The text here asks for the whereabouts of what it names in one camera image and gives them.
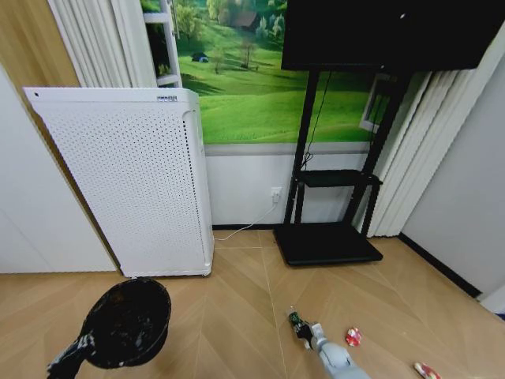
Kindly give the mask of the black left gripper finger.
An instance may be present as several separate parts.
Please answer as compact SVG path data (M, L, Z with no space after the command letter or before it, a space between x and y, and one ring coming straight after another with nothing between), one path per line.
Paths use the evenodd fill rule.
M77 337L76 341L78 351L94 351L95 350L95 337L94 331L91 330L85 334L81 334Z

